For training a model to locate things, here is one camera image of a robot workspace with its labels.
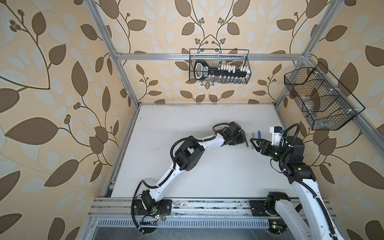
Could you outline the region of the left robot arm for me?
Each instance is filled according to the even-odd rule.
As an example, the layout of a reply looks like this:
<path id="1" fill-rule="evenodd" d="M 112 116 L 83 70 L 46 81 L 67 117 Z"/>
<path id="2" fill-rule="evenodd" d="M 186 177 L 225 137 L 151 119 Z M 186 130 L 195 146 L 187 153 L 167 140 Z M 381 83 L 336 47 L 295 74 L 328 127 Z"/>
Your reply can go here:
<path id="1" fill-rule="evenodd" d="M 243 129 L 236 122 L 221 123 L 212 127 L 213 135 L 205 138 L 189 136 L 176 141 L 170 149 L 172 163 L 167 172 L 155 185 L 142 180 L 138 188 L 147 189 L 141 194 L 143 209 L 153 213 L 172 183 L 181 174 L 191 171 L 199 162 L 205 151 L 223 146 L 235 146 L 246 142 Z"/>

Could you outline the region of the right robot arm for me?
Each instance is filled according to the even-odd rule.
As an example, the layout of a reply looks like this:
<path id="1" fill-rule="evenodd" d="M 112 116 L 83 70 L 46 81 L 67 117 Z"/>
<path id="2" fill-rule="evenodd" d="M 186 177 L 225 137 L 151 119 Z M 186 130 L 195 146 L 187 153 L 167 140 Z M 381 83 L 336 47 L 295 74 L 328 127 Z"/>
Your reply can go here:
<path id="1" fill-rule="evenodd" d="M 257 152 L 279 164 L 280 172 L 288 179 L 300 200 L 306 219 L 300 216 L 291 199 L 283 192 L 269 192 L 266 213 L 280 216 L 297 240 L 343 239 L 326 208 L 312 169 L 303 162 L 303 140 L 288 136 L 283 141 L 273 145 L 265 139 L 250 140 Z"/>

